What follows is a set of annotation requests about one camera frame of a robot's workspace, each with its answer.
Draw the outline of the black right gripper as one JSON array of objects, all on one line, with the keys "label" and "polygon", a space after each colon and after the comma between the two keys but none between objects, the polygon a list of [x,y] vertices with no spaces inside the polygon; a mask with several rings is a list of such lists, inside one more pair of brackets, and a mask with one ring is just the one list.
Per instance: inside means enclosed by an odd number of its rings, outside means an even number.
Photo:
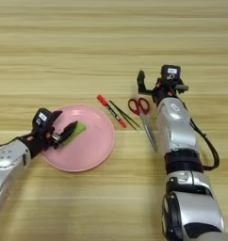
[{"label": "black right gripper", "polygon": [[166,80],[158,78],[153,89],[147,89],[145,87],[144,79],[145,73],[143,70],[140,70],[137,78],[138,93],[151,95],[156,105],[159,105],[165,98],[176,97],[176,91],[178,93],[188,91],[188,86],[182,85],[183,81],[181,79]]}]

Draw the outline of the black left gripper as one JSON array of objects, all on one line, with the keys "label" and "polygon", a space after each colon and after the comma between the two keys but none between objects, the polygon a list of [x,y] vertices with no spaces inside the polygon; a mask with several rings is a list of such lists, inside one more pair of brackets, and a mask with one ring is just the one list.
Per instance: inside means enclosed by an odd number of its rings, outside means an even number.
[{"label": "black left gripper", "polygon": [[[51,126],[62,114],[62,111],[57,110],[52,113]],[[24,143],[30,152],[31,158],[36,157],[43,151],[48,150],[50,147],[58,148],[62,144],[65,144],[67,140],[73,135],[73,132],[78,124],[78,121],[71,122],[67,125],[61,134],[55,133],[55,128],[50,127],[47,130],[35,126],[31,132],[27,135],[19,137],[19,140]]]}]

